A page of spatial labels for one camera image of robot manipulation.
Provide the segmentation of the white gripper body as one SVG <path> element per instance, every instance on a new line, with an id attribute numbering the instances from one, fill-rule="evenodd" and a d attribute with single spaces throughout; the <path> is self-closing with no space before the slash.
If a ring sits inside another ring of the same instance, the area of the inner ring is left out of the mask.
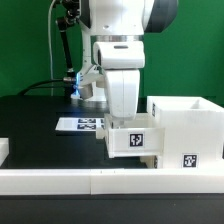
<path id="1" fill-rule="evenodd" d="M 116 120 L 133 120 L 138 105 L 139 70 L 106 70 L 105 83 L 111 116 Z"/>

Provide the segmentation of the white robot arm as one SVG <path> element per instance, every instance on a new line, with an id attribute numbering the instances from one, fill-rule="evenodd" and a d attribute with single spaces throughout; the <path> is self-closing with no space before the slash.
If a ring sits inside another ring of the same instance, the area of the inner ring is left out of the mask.
<path id="1" fill-rule="evenodd" d="M 136 116 L 146 33 L 160 33 L 175 19 L 178 0 L 79 0 L 83 62 L 78 88 L 92 98 L 102 81 L 114 120 Z"/>

